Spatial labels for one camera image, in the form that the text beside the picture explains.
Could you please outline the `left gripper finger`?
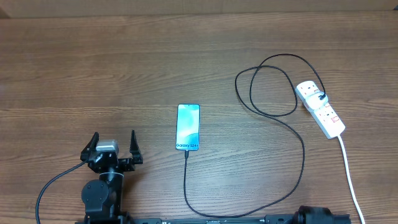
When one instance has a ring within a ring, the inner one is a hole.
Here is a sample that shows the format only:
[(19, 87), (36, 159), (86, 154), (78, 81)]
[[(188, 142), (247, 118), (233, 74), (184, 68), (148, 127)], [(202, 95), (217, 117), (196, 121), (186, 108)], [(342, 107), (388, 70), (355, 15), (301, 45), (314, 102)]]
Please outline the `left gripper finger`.
[(132, 161), (134, 164), (143, 164), (143, 157), (141, 151), (139, 149), (135, 131), (131, 131), (131, 141), (130, 141), (130, 148), (129, 152), (132, 155)]
[(87, 161), (92, 152), (96, 151), (96, 145), (99, 141), (99, 134), (95, 132), (89, 143), (83, 148), (80, 154), (81, 161)]

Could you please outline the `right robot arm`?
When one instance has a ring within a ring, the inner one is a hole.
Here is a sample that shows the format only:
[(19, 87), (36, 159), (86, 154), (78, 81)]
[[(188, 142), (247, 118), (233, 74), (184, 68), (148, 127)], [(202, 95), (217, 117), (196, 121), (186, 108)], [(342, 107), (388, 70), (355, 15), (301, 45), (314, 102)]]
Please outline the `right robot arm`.
[(328, 208), (300, 206), (293, 217), (293, 224), (334, 224)]

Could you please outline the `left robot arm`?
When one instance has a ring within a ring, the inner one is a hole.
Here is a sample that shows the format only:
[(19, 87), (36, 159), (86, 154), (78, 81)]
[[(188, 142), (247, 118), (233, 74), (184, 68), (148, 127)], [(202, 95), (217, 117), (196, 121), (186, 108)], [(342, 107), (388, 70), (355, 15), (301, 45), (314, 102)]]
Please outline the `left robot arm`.
[(133, 223), (128, 212), (121, 210), (124, 173), (135, 170), (143, 158), (135, 132), (131, 132), (131, 157), (119, 158), (118, 142), (101, 140), (97, 132), (82, 150), (80, 159), (99, 177), (89, 181), (81, 191), (85, 204), (84, 223)]

